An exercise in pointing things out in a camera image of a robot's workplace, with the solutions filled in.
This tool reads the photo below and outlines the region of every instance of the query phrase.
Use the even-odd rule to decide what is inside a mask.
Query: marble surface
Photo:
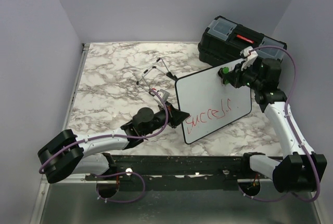
[[[154,99],[136,85],[142,72],[162,57],[169,70],[182,77],[208,68],[198,58],[197,43],[93,43],[90,45],[68,127],[77,134],[102,133],[128,122],[142,107],[158,110]],[[152,87],[170,92],[177,106],[174,81],[154,70]],[[133,155],[242,155],[245,152],[281,155],[276,134],[254,102],[252,112],[232,124],[185,144],[182,128],[167,127],[159,136],[133,149],[110,151]]]

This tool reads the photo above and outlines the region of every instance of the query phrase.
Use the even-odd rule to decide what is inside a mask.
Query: purple cable
[[[132,200],[127,200],[127,201],[119,201],[119,200],[112,200],[110,198],[103,198],[100,196],[99,194],[99,190],[98,190],[98,187],[96,188],[96,193],[98,194],[98,197],[103,199],[103,200],[106,200],[108,202],[116,202],[116,203],[132,203],[132,202],[136,202],[137,200],[141,199],[144,194],[145,194],[145,191],[146,191],[146,184],[145,184],[145,181],[143,179],[143,177],[141,175],[139,175],[138,173],[136,172],[120,172],[120,173],[116,173],[116,174],[112,174],[112,175],[104,175],[104,176],[98,176],[98,175],[94,175],[95,177],[98,177],[98,178],[107,178],[107,177],[113,177],[113,176],[119,176],[119,175],[125,175],[125,174],[133,174],[133,175],[136,175],[141,181],[142,181],[142,191],[141,191],[141,194],[132,199]]]
[[[162,128],[156,132],[155,134],[152,134],[150,136],[127,136],[127,135],[119,135],[119,134],[107,134],[107,135],[100,135],[100,136],[96,136],[96,137],[90,137],[88,138],[88,141],[93,141],[96,139],[100,139],[100,138],[106,138],[106,137],[123,137],[123,138],[131,138],[131,139],[148,139],[148,138],[152,138],[157,136],[158,134],[160,134],[162,131],[164,131],[164,129],[167,127],[168,125],[168,121],[169,121],[169,112],[168,112],[168,107],[165,104],[165,102],[163,101],[163,99],[158,95],[157,92],[155,92],[154,90],[149,90],[150,92],[153,92],[155,94],[156,97],[158,97],[158,99],[161,101],[163,108],[165,110],[165,122],[164,125],[162,126]],[[76,141],[74,143],[71,143],[70,145],[67,145],[65,147],[63,147],[61,150],[59,150],[57,153],[55,153],[53,156],[51,156],[45,163],[42,164],[42,166],[39,168],[39,173],[40,174],[44,174],[45,172],[43,171],[43,169],[55,158],[57,157],[59,154],[63,153],[64,151],[68,150],[70,147],[77,145],[79,143],[83,143],[85,142],[85,140],[80,140],[80,141]]]
[[[297,194],[295,194],[295,193],[292,193],[292,194],[293,194],[295,197],[297,197],[298,199],[300,199],[300,200],[302,200],[302,201],[304,201],[304,202],[314,202],[315,200],[318,199],[318,197],[319,197],[319,195],[320,195],[320,191],[321,191],[321,183],[320,183],[320,180],[319,180],[318,171],[317,171],[317,169],[316,169],[316,166],[314,165],[314,162],[313,162],[313,160],[312,160],[312,158],[311,158],[309,152],[308,152],[307,149],[302,145],[303,142],[302,142],[301,138],[299,137],[299,135],[298,135],[298,133],[297,133],[297,131],[296,131],[296,129],[295,129],[295,127],[294,127],[292,121],[291,121],[290,116],[287,114],[287,113],[288,113],[288,104],[289,104],[289,102],[290,102],[291,96],[292,96],[292,94],[293,94],[293,91],[294,91],[294,89],[295,89],[296,82],[297,82],[297,75],[298,75],[297,72],[298,72],[298,71],[297,71],[296,63],[295,63],[294,58],[291,56],[290,52],[288,52],[287,50],[285,50],[285,49],[283,49],[282,47],[279,47],[279,46],[260,46],[260,47],[256,47],[256,48],[250,50],[249,53],[251,53],[251,52],[253,52],[253,51],[256,51],[256,50],[259,50],[259,49],[264,49],[264,48],[274,48],[274,49],[278,49],[278,50],[281,50],[281,51],[285,52],[285,53],[289,56],[289,58],[290,58],[290,60],[291,60],[291,62],[292,62],[292,64],[293,64],[293,68],[294,68],[294,77],[293,77],[293,82],[292,82],[291,90],[290,90],[290,93],[289,93],[289,95],[288,95],[288,98],[287,98],[287,101],[286,101],[286,104],[285,104],[285,113],[286,113],[287,121],[288,121],[288,123],[289,123],[289,125],[290,125],[290,127],[291,127],[291,129],[292,129],[292,132],[294,133],[294,135],[295,135],[295,137],[296,137],[296,139],[297,139],[297,142],[298,142],[299,146],[302,148],[302,150],[304,151],[306,157],[309,159],[309,162],[310,162],[310,164],[311,164],[311,168],[312,168],[312,171],[313,171],[313,174],[314,174],[315,180],[316,180],[317,191],[316,191],[315,195],[313,196],[313,198],[311,198],[311,199],[303,198],[303,197],[301,197],[301,196],[299,196],[299,195],[297,195]]]

